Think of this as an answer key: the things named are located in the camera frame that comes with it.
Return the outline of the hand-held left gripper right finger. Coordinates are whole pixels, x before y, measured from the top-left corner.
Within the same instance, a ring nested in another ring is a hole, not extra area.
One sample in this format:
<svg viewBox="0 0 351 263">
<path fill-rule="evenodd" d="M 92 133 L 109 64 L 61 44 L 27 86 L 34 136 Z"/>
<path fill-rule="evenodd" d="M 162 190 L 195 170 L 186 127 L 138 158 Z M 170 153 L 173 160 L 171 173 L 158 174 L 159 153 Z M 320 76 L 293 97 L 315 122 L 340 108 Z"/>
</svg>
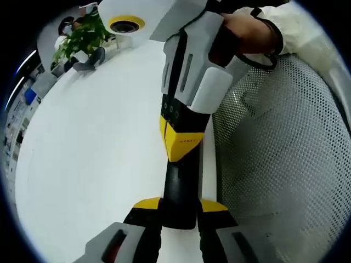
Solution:
<svg viewBox="0 0 351 263">
<path fill-rule="evenodd" d="M 240 226 L 221 203 L 201 199 L 197 222 L 204 262 L 277 262 L 264 235 Z"/>
</svg>

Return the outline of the person's right hand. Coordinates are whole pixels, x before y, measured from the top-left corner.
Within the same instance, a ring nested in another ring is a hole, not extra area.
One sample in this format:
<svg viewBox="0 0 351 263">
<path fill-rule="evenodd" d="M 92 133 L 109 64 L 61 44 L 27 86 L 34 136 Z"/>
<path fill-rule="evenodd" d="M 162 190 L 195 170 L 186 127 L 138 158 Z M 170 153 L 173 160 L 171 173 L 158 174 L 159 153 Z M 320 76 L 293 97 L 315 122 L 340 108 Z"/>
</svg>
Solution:
<svg viewBox="0 0 351 263">
<path fill-rule="evenodd" d="M 210 62 L 223 68 L 233 57 L 250 66 L 271 70 L 282 51 L 282 34 L 267 19 L 250 14 L 221 13 L 223 23 L 208 53 Z"/>
</svg>

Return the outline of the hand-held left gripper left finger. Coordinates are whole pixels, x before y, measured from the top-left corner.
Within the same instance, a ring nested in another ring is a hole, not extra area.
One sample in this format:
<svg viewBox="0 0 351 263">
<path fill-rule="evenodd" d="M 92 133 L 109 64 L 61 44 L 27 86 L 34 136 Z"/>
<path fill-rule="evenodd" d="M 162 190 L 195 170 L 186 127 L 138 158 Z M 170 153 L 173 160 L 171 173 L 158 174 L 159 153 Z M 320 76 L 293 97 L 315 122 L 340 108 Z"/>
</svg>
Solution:
<svg viewBox="0 0 351 263">
<path fill-rule="evenodd" d="M 76 262 L 156 262 L 161 248 L 162 198 L 139 201 L 85 245 Z"/>
</svg>

